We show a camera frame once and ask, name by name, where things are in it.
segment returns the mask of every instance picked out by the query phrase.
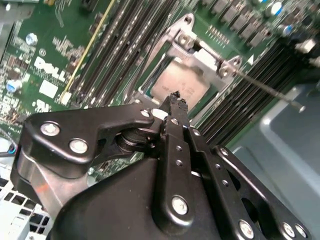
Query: screw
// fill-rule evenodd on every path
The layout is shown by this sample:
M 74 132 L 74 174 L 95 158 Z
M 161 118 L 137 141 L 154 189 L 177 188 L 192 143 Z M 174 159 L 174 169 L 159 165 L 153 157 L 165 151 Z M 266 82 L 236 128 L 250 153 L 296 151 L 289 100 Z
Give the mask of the screw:
M 298 224 L 295 225 L 296 230 L 304 237 L 305 239 L 307 238 L 307 234 L 305 230 Z
M 181 160 L 175 161 L 175 164 L 179 167 L 182 167 L 184 165 Z
M 174 196 L 171 201 L 173 209 L 179 215 L 185 215 L 188 212 L 187 203 L 179 196 Z
M 171 118 L 171 122 L 175 125 L 179 125 L 179 121 L 175 118 Z
M 228 183 L 228 181 L 227 181 L 227 180 L 222 180 L 222 183 L 223 183 L 223 185 L 225 185 L 226 187 L 228 187 L 228 186 L 229 186 L 229 183 Z
M 77 154 L 84 154 L 88 150 L 88 145 L 81 139 L 72 140 L 69 144 L 69 147 Z
M 223 155 L 225 155 L 225 156 L 228 156 L 228 155 L 229 155 L 228 152 L 227 152 L 227 150 L 225 150 L 224 148 L 221 148 L 220 150 L 221 150 L 221 152 L 222 152 Z
M 60 133 L 60 128 L 54 123 L 45 123 L 40 127 L 41 132 L 47 136 L 56 136 Z
M 38 37 L 37 35 L 31 32 L 25 37 L 25 42 L 29 46 L 34 46 L 38 43 Z
M 145 116 L 146 118 L 149 118 L 150 117 L 150 113 L 147 111 L 147 110 L 141 110 L 141 114 L 143 116 Z
M 6 10 L 7 12 L 9 12 L 10 9 L 11 9 L 11 5 L 10 5 L 9 3 L 7 3 L 7 5 L 5 5 L 5 10 Z
M 95 172 L 94 168 L 90 167 L 89 170 L 88 170 L 88 174 L 92 175 L 92 174 L 94 174 L 94 172 Z
M 286 234 L 288 234 L 290 237 L 294 238 L 296 236 L 294 230 L 292 229 L 292 227 L 288 223 L 284 222 L 283 228 L 284 228 Z
M 249 223 L 247 223 L 244 220 L 240 220 L 239 227 L 240 227 L 243 235 L 245 235 L 248 239 L 254 238 L 255 234 L 254 234 L 252 227 L 249 225 Z
M 196 135 L 196 136 L 200 136 L 200 132 L 198 132 L 198 130 L 197 130 L 197 129 L 193 129 L 192 131 L 193 131 L 194 135 Z

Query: mounting hole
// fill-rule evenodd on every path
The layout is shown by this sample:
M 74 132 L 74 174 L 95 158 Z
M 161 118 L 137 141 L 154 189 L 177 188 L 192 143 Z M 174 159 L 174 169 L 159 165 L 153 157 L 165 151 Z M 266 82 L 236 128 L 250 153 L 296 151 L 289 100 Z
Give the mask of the mounting hole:
M 198 130 L 197 130 L 197 129 L 193 129 L 192 131 L 193 131 L 194 135 L 196 135 L 196 136 L 200 136 L 200 132 L 198 132 Z
M 265 35 L 266 35 L 268 38 L 270 38 L 270 37 L 272 36 L 272 32 L 267 31 Z
M 184 22 L 187 23 L 187 24 L 190 24 L 192 22 L 192 18 L 189 17 L 189 16 L 186 16 L 185 19 L 184 19 Z
M 224 148 L 221 148 L 220 150 L 221 150 L 221 152 L 222 152 L 223 155 L 225 155 L 225 156 L 228 156 L 228 155 L 229 155 L 228 152 L 227 152 L 227 150 L 225 150 Z
M 236 58 L 235 60 L 233 60 L 233 65 L 234 66 L 238 66 L 240 64 L 240 59 Z
M 175 161 L 175 164 L 176 164 L 178 167 L 182 167 L 182 166 L 184 165 L 181 160 Z
M 295 225 L 296 230 L 298 231 L 298 233 L 300 233 L 302 235 L 302 237 L 304 237 L 305 239 L 308 238 L 306 231 L 303 229 L 302 226 L 296 224 Z
M 228 181 L 226 181 L 226 180 L 222 180 L 222 183 L 223 183 L 223 185 L 225 185 L 226 187 L 229 186 L 229 183 L 228 183 Z
M 141 114 L 143 115 L 143 116 L 145 116 L 146 118 L 149 118 L 150 117 L 150 113 L 147 111 L 147 110 L 141 110 Z
M 179 121 L 175 118 L 171 118 L 171 122 L 175 125 L 179 125 Z

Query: motherboard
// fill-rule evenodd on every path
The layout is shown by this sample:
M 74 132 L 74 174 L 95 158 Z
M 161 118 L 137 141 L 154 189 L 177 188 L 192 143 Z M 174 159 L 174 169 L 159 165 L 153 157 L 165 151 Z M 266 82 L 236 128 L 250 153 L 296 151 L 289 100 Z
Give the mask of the motherboard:
M 179 91 L 208 143 L 228 144 L 277 91 L 294 84 L 295 69 L 319 67 L 319 6 L 316 0 L 3 1 L 0 127 L 18 141 L 34 113 L 123 104 L 152 109 Z M 137 159 L 138 153 L 105 163 L 91 174 L 109 176 Z

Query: black tool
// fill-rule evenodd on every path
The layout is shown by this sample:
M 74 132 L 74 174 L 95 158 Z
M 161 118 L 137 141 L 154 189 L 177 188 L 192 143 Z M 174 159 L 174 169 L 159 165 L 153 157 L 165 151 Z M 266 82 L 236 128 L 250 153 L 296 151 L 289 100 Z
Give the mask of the black tool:
M 232 152 L 209 148 L 187 109 L 175 92 L 153 110 L 34 114 L 11 180 L 55 219 L 50 240 L 312 239 Z M 134 152 L 144 158 L 88 188 L 90 166 Z

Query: silver capacitor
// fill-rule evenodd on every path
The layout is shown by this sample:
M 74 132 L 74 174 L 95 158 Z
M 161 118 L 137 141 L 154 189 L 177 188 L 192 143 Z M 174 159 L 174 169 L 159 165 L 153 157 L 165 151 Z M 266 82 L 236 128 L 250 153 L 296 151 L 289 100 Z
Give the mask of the silver capacitor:
M 272 2 L 268 6 L 266 6 L 264 10 L 264 15 L 267 18 L 278 16 L 282 12 L 282 3 L 279 1 Z
M 291 33 L 292 33 L 292 30 L 293 30 L 293 26 L 292 25 L 279 25 L 277 27 L 277 33 L 278 35 L 280 35 L 281 37 L 285 38 L 285 37 L 288 37 Z
M 18 90 L 20 90 L 22 88 L 22 81 L 21 80 L 9 80 L 6 82 L 6 90 L 9 92 L 9 93 L 15 93 L 17 92 Z

